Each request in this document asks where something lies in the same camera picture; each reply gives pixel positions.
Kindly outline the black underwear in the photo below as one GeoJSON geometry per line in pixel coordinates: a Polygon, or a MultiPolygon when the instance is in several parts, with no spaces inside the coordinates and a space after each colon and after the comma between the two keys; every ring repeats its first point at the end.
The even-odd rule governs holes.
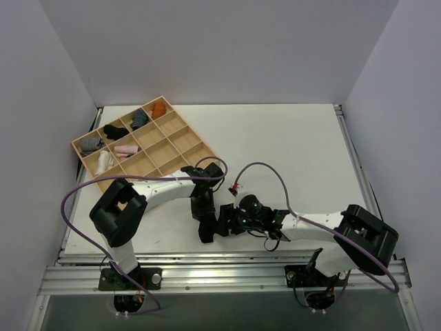
{"type": "Polygon", "coordinates": [[[199,219],[198,235],[202,243],[212,243],[214,235],[224,236],[224,231],[218,223],[215,214],[206,214],[199,219]]]}

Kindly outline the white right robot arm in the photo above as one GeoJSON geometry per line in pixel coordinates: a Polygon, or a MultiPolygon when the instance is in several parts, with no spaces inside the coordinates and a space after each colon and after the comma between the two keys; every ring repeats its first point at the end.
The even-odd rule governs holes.
{"type": "Polygon", "coordinates": [[[398,232],[363,207],[351,204],[342,212],[297,214],[264,206],[255,195],[220,208],[216,233],[226,237],[255,231],[266,239],[293,243],[312,240],[335,243],[321,248],[306,267],[306,276],[316,285],[339,272],[358,268],[383,276],[394,253],[398,232]]]}

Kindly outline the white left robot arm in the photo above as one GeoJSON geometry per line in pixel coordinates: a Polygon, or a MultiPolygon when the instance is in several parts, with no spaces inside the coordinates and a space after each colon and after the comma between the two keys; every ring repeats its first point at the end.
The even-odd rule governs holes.
{"type": "Polygon", "coordinates": [[[214,190],[224,172],[214,162],[205,168],[185,166],[156,181],[115,179],[91,209],[89,217],[103,237],[115,264],[114,281],[123,289],[139,280],[132,238],[143,215],[175,199],[190,199],[192,218],[199,221],[199,238],[211,243],[216,225],[214,190]]]}

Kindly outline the wooden compartment tray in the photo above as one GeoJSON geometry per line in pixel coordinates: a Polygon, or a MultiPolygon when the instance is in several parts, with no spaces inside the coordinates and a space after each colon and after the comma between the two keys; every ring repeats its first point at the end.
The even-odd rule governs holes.
{"type": "Polygon", "coordinates": [[[85,180],[100,179],[100,182],[84,187],[76,194],[79,207],[84,208],[86,212],[92,209],[102,193],[110,186],[109,177],[111,175],[161,177],[185,166],[205,168],[215,160],[214,151],[205,144],[200,135],[163,96],[141,106],[132,106],[122,112],[114,114],[103,112],[97,128],[75,139],[72,142],[72,147],[87,172],[85,180]],[[153,120],[151,118],[152,107],[157,101],[165,103],[167,112],[157,120],[153,120]],[[138,130],[132,130],[130,127],[132,117],[134,111],[139,108],[144,109],[149,121],[138,130]],[[130,133],[116,141],[107,139],[103,133],[103,127],[107,124],[126,128],[130,133]],[[82,156],[79,144],[86,137],[102,138],[105,147],[87,156],[82,156]],[[119,145],[137,145],[139,151],[126,159],[118,159],[114,153],[114,147],[119,145]],[[114,165],[103,174],[95,176],[99,153],[102,150],[112,153],[114,165]]]}

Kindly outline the pink rolled sock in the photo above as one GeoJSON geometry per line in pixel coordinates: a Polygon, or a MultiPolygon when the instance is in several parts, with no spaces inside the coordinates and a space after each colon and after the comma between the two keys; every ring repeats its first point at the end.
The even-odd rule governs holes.
{"type": "Polygon", "coordinates": [[[139,151],[137,145],[119,145],[114,147],[114,153],[118,159],[126,159],[139,151]]]}

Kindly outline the orange rolled sock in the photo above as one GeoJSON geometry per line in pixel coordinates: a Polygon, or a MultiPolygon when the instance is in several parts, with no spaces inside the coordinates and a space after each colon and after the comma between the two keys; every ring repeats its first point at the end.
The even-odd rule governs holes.
{"type": "Polygon", "coordinates": [[[163,101],[157,101],[152,107],[151,118],[157,120],[167,112],[167,106],[163,101]]]}

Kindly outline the dark grey rolled sock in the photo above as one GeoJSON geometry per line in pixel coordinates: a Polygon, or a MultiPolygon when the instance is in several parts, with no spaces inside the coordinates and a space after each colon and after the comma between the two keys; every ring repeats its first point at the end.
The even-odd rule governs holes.
{"type": "Polygon", "coordinates": [[[134,111],[132,117],[132,124],[130,125],[130,127],[132,130],[138,130],[139,128],[147,124],[148,121],[149,121],[149,117],[147,113],[144,111],[144,109],[139,108],[134,111]]]}

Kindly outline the white rolled sock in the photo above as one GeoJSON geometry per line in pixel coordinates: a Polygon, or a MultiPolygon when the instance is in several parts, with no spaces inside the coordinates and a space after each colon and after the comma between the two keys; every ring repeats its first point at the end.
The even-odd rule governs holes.
{"type": "Polygon", "coordinates": [[[104,172],[108,171],[114,165],[114,158],[111,152],[107,150],[102,150],[99,153],[98,163],[96,167],[96,171],[94,173],[95,176],[99,176],[104,172]]]}

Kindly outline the black rolled sock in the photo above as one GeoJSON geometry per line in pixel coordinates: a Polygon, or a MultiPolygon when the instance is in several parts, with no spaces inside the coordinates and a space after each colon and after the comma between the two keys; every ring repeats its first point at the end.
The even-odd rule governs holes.
{"type": "Polygon", "coordinates": [[[122,128],[122,127],[119,128],[119,127],[107,124],[103,127],[103,133],[107,139],[116,141],[116,140],[119,140],[119,139],[125,137],[130,132],[126,128],[122,128]]]}

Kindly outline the grey striped rolled sock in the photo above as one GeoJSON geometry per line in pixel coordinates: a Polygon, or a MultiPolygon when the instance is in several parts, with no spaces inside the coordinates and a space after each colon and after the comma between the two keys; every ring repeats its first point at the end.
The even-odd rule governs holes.
{"type": "Polygon", "coordinates": [[[105,142],[102,138],[86,137],[80,141],[79,147],[81,150],[80,154],[82,156],[87,156],[105,147],[105,142]]]}

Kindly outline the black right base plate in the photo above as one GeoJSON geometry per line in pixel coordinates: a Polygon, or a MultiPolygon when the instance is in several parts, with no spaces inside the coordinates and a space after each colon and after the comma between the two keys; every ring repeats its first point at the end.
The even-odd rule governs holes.
{"type": "Polygon", "coordinates": [[[345,284],[339,276],[326,277],[306,265],[286,265],[285,281],[288,288],[328,288],[342,287],[345,284]]]}

